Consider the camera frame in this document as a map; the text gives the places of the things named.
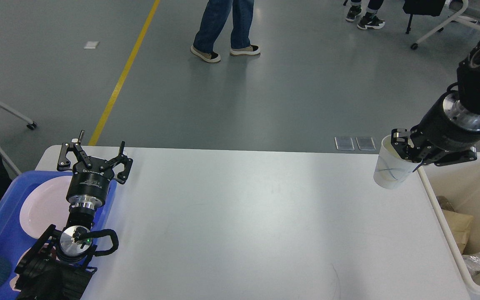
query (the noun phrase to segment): person's leg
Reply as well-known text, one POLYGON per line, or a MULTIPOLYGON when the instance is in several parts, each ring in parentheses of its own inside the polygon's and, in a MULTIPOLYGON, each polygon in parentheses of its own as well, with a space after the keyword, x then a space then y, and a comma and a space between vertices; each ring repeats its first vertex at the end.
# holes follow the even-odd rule
POLYGON ((362 8, 360 7, 360 0, 352 0, 351 7, 347 12, 347 16, 345 16, 345 20, 348 22, 353 22, 361 12, 362 8))
POLYGON ((208 0, 201 19, 200 30, 194 38, 194 47, 203 53, 212 53, 214 42, 223 29, 233 0, 208 0))
POLYGON ((383 5, 384 0, 370 0, 368 3, 368 7, 366 8, 366 12, 369 12, 371 14, 376 14, 377 10, 381 8, 381 5, 383 5))
POLYGON ((242 49, 251 45, 249 30, 253 21, 255 0, 233 0, 231 48, 242 49))

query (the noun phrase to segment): white tabletop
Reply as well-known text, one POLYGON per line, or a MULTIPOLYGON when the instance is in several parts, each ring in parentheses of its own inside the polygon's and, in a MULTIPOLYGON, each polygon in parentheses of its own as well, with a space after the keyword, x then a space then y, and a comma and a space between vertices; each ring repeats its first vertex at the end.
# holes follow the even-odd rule
POLYGON ((120 248, 92 260, 84 300, 469 299, 419 176, 385 190, 376 155, 126 152, 106 224, 120 248))

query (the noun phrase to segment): yellow floor line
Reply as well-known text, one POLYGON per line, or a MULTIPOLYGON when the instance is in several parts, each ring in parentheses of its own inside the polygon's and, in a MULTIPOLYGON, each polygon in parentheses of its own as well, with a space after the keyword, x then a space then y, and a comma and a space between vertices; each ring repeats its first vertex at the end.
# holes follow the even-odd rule
POLYGON ((105 110, 103 111, 103 114, 101 115, 101 118, 99 119, 99 122, 97 123, 97 126, 95 127, 94 133, 92 134, 92 137, 90 138, 90 142, 88 142, 88 146, 95 146, 95 144, 98 142, 99 136, 101 135, 101 132, 103 131, 103 128, 105 127, 105 123, 107 123, 110 112, 112 111, 112 108, 114 107, 114 103, 116 103, 116 99, 118 99, 118 95, 120 94, 120 91, 123 87, 123 83, 125 82, 125 79, 127 78, 127 74, 129 74, 129 71, 131 70, 131 66, 133 65, 133 62, 135 61, 135 57, 138 54, 138 50, 140 49, 140 46, 142 45, 143 38, 145 36, 145 33, 147 32, 147 29, 149 28, 149 24, 151 23, 151 20, 153 19, 153 15, 155 15, 155 11, 157 10, 159 2, 160 2, 160 0, 155 0, 155 3, 153 4, 153 7, 151 8, 151 11, 149 12, 149 15, 147 16, 147 19, 145 20, 145 23, 142 27, 142 30, 140 31, 140 34, 138 36, 137 42, 133 46, 133 51, 131 51, 131 55, 129 55, 129 59, 127 59, 127 62, 125 63, 125 67, 123 68, 122 74, 120 75, 120 79, 118 79, 118 83, 116 83, 116 87, 114 88, 114 91, 112 92, 112 95, 110 96, 110 99, 107 103, 107 106, 105 107, 105 110))

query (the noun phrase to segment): blue tray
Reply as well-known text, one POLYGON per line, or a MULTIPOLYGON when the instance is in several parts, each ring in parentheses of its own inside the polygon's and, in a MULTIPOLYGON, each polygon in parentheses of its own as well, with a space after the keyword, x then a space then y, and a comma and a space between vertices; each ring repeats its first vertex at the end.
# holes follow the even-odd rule
MULTIPOLYGON (((21 228, 21 205, 27 196, 40 184, 55 177, 69 175, 72 175, 72 173, 54 171, 25 172, 13 180, 0 201, 0 255, 7 258, 13 266, 10 277, 6 283, 0 286, 0 300, 13 300, 18 296, 19 292, 15 292, 10 288, 9 281, 16 276, 14 268, 18 264, 21 255, 36 242, 21 228)), ((105 205, 98 208, 95 213, 94 230, 101 230, 105 226, 115 192, 116 182, 112 180, 105 205)))

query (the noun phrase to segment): black sneaker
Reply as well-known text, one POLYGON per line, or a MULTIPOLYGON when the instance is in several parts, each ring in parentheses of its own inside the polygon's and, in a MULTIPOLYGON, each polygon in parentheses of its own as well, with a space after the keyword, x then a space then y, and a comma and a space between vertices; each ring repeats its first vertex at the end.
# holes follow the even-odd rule
POLYGON ((368 28, 373 29, 381 29, 385 26, 385 21, 381 20, 377 17, 377 15, 364 15, 360 22, 357 24, 357 27, 362 30, 366 30, 368 28))
POLYGON ((360 5, 352 5, 351 8, 349 8, 349 11, 347 12, 347 17, 345 17, 345 20, 348 22, 353 22, 358 15, 362 12, 362 8, 360 8, 360 5))

